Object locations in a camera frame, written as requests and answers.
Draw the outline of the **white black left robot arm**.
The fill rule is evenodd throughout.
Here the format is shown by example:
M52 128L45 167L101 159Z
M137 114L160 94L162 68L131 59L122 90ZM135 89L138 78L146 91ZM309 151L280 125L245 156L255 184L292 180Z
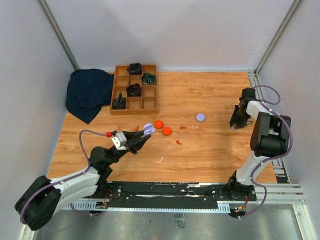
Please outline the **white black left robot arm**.
M151 138L144 131L109 131L110 148L94 147L85 154L87 166L77 172L57 178L42 175L16 202L20 222L32 231L41 229L62 208L84 197L101 198L107 193L107 178L112 173L111 165L118 163L127 153L136 155Z

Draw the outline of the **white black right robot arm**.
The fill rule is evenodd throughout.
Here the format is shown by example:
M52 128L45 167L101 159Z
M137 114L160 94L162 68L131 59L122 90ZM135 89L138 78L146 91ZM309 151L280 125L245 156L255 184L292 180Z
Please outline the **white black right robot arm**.
M291 117L271 110L264 99L256 98L255 88L244 88L234 106L229 126L243 129L255 120L250 138L251 153L241 168L229 178L224 190L232 200L254 200L256 178L267 162L286 156L292 149Z

